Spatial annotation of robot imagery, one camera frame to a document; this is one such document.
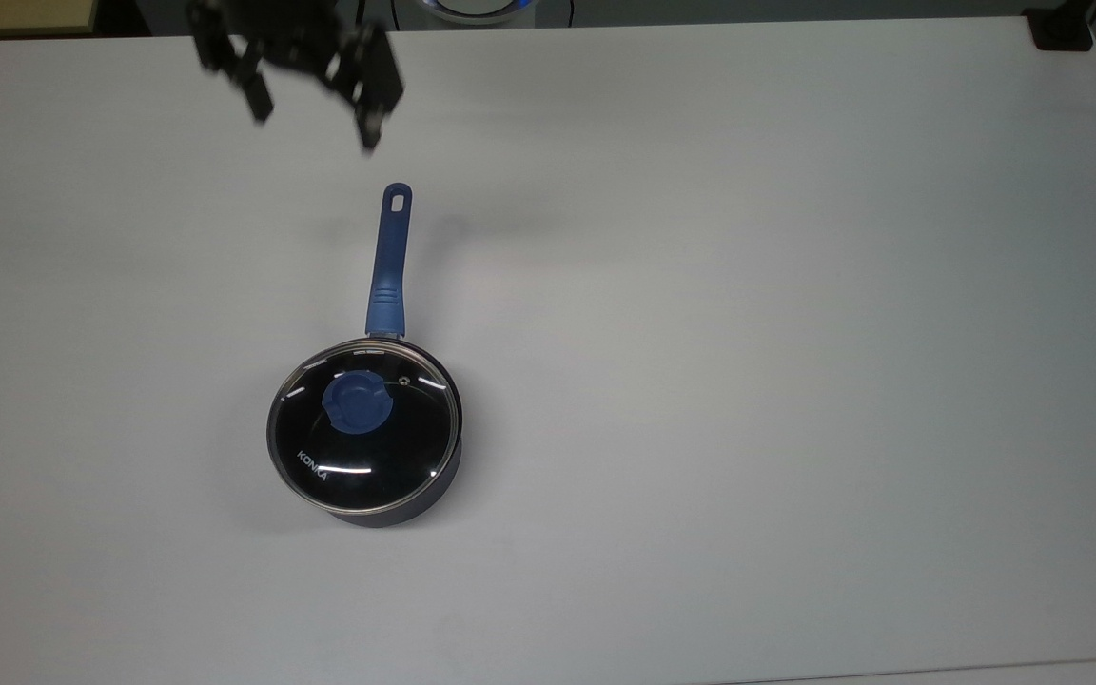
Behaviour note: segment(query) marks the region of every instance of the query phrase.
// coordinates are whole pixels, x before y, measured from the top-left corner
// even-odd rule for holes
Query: white table
[[[0,43],[0,684],[682,684],[1096,660],[1096,52],[1020,18],[397,35],[362,159],[186,39]],[[362,331],[426,515],[264,447]]]
[[[833,677],[822,685],[1096,685],[1096,662]]]

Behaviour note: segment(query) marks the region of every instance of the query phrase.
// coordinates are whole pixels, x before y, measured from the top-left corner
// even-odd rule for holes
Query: pot body
[[[459,467],[463,408],[447,369],[403,340],[343,342],[307,359],[270,409],[286,486],[340,520],[381,528],[430,509]]]

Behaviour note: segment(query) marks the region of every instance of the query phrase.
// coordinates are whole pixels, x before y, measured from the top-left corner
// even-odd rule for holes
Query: blue knob
[[[392,396],[374,372],[351,370],[323,389],[323,411],[332,429],[349,435],[370,433],[392,412]]]

